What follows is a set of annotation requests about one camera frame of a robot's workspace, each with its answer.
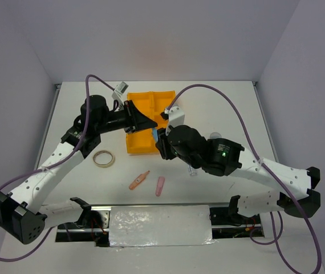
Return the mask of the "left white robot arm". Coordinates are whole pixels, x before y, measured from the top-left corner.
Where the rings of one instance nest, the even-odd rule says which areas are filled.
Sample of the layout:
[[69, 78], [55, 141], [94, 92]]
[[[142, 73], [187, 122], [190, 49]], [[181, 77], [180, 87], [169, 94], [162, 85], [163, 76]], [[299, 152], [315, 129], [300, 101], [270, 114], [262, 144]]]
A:
[[43, 165], [8, 194], [0, 191], [0, 227], [22, 244], [30, 244], [53, 225], [73, 222], [80, 228], [88, 226], [92, 220], [91, 207], [82, 199], [71, 198], [56, 205], [46, 205], [44, 201], [100, 144], [101, 134], [119, 129], [132, 134], [155, 127], [157, 123], [140, 112], [131, 100], [125, 101], [121, 110], [111, 111], [103, 96], [90, 96]]

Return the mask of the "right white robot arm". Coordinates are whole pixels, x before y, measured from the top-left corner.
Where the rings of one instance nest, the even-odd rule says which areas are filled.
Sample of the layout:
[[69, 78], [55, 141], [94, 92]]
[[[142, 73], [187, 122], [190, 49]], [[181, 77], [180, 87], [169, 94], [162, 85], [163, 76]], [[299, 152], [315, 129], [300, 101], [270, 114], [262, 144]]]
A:
[[164, 160], [181, 159], [194, 169], [213, 176], [246, 179], [269, 188], [256, 195], [232, 196], [228, 217], [233, 223], [270, 211], [283, 211], [292, 217], [311, 218], [320, 208], [320, 193], [315, 187], [320, 170], [284, 166], [254, 154], [241, 144], [224, 138], [205, 139], [186, 125], [164, 128], [154, 134], [156, 148]]

